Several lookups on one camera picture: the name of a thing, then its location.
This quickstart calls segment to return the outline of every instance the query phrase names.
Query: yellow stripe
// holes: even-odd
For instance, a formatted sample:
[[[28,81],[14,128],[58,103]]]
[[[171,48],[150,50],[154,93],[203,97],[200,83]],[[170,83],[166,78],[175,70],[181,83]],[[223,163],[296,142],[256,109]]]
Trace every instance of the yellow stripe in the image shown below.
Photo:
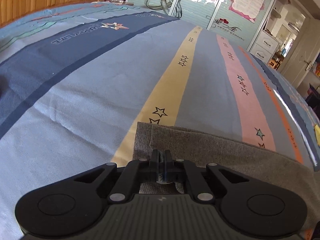
[[[202,28],[197,26],[186,36],[172,62],[133,121],[127,135],[112,158],[112,162],[117,163],[118,167],[125,166],[132,160],[137,122],[151,122],[162,125],[175,124],[201,30]],[[163,111],[159,110],[159,114],[153,114],[157,111],[156,107],[164,109],[166,115],[162,115]]]

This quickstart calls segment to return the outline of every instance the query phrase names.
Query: pink stripe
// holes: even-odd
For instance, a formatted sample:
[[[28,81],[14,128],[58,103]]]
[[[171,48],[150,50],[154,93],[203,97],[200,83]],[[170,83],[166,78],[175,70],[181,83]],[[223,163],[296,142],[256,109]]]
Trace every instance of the pink stripe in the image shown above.
[[[275,151],[273,135],[247,73],[228,40],[219,35],[217,40],[236,97],[242,127],[242,141]]]

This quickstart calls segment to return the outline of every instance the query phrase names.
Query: door handle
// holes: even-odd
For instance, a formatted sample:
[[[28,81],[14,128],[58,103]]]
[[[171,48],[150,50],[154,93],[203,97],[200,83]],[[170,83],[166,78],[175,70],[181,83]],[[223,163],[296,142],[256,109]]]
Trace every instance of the door handle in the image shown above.
[[[306,67],[306,71],[310,70],[310,68],[311,68],[312,65],[313,65],[312,61],[311,61],[311,60],[310,60],[310,61],[305,61],[305,60],[304,60],[304,62],[308,64],[308,66]]]

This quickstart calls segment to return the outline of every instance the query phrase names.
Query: silver screw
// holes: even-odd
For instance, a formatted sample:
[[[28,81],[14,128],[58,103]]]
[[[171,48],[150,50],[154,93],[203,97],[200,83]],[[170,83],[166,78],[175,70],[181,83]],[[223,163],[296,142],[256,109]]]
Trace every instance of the silver screw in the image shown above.
[[[197,198],[201,201],[209,201],[213,199],[213,196],[210,193],[200,193]]]
[[[113,193],[109,197],[112,201],[123,201],[125,199],[125,195],[121,193]]]

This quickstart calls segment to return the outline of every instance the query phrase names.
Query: drawer handle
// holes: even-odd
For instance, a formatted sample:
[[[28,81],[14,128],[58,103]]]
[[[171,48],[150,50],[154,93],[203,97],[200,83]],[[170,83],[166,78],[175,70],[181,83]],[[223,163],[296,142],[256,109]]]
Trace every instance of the drawer handle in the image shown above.
[[[267,44],[269,47],[271,47],[271,45],[270,44],[268,44],[266,41],[263,41],[265,44]]]

